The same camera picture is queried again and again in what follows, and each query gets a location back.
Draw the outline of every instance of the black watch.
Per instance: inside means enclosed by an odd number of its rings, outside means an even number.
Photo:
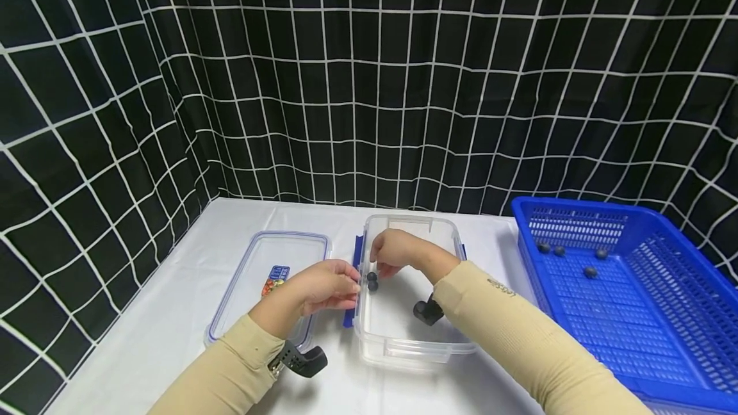
[[[443,310],[441,309],[441,305],[433,299],[433,294],[431,293],[427,302],[417,302],[414,305],[413,315],[427,326],[432,326],[438,322],[438,319],[443,317]]]
[[[295,345],[287,339],[282,351],[270,363],[267,368],[275,376],[278,376],[282,367],[287,367],[302,377],[312,378],[327,366],[327,357],[320,346],[312,348],[304,355],[297,351]]]

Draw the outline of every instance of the clear lid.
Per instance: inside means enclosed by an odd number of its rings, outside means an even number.
[[[384,367],[422,368],[425,363],[446,363],[451,355],[476,351],[474,343],[442,318],[432,327],[413,315],[419,300],[427,300],[432,285],[417,270],[403,269],[391,279],[379,281],[379,289],[369,292],[366,275],[375,270],[369,263],[374,238],[387,229],[402,229],[433,242],[460,259],[466,259],[453,222],[441,218],[404,215],[371,216],[364,229],[361,252],[361,293],[354,312],[354,328],[363,346],[361,356]]]
[[[205,345],[215,342],[249,312],[263,295],[292,275],[327,258],[331,242],[312,232],[261,231],[251,239],[205,331]],[[290,338],[303,351],[310,345],[312,316],[301,318]]]

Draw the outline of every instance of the small black ball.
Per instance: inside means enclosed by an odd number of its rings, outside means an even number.
[[[587,268],[584,269],[584,276],[586,276],[587,279],[594,279],[597,277],[597,269],[593,268],[593,266],[587,266]]]

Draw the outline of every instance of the white tablecloth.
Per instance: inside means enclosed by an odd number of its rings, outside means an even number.
[[[515,245],[518,228],[511,218],[218,199],[151,277],[48,413],[145,414],[204,350],[204,329],[254,232],[320,232],[331,239],[333,258],[351,260],[364,221],[379,213],[438,215],[455,222],[468,258],[530,298]],[[329,366],[310,380],[283,372],[249,415],[543,413],[482,352],[436,375],[365,365],[359,357],[358,337],[341,327],[342,319],[339,312],[316,318],[313,343],[325,350]]]

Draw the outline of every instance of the hand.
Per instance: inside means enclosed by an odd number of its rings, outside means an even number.
[[[282,288],[290,288],[301,299],[301,315],[310,315],[321,309],[356,307],[359,278],[359,271],[346,261],[327,259],[301,271]]]
[[[432,284],[460,263],[436,244],[399,229],[385,229],[374,238],[369,261],[377,262],[380,279],[392,277],[409,265],[422,271]]]
[[[359,271],[344,260],[313,264],[262,298],[249,312],[259,327],[286,339],[303,315],[356,307]]]

